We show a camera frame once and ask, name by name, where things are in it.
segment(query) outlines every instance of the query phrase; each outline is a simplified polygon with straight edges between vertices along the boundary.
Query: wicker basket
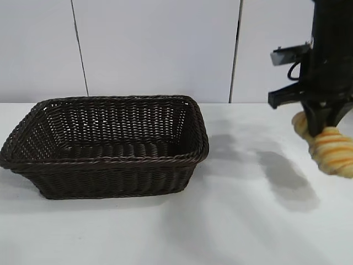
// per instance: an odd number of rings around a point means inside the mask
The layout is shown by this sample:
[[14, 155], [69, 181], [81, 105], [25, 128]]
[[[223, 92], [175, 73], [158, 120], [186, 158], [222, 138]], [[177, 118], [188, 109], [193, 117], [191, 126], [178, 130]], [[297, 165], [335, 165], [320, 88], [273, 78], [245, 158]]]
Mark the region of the wicker basket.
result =
[[48, 199], [182, 191], [208, 138], [185, 96], [78, 97], [38, 103], [0, 152], [0, 166]]

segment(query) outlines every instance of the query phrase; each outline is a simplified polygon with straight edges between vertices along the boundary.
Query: white table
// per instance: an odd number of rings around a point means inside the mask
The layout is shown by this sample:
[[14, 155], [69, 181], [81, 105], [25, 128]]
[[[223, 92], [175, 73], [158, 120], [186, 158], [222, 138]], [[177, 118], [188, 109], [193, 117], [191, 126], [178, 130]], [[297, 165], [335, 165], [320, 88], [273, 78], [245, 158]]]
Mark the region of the white table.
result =
[[[0, 104], [1, 143], [32, 106]], [[1, 170], [0, 264], [352, 265], [353, 181], [317, 170], [300, 106], [201, 108], [211, 152], [178, 194], [50, 201]]]

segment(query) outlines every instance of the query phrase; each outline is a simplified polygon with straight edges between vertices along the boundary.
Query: bread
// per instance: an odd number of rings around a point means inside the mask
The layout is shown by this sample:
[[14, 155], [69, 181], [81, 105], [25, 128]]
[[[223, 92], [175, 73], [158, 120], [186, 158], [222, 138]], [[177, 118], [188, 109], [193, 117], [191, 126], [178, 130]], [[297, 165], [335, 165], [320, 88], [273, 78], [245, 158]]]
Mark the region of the bread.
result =
[[319, 169], [326, 174], [353, 178], [353, 139], [344, 136], [336, 127], [326, 127], [315, 138], [308, 132], [304, 112], [292, 119], [295, 132], [309, 143], [309, 153]]

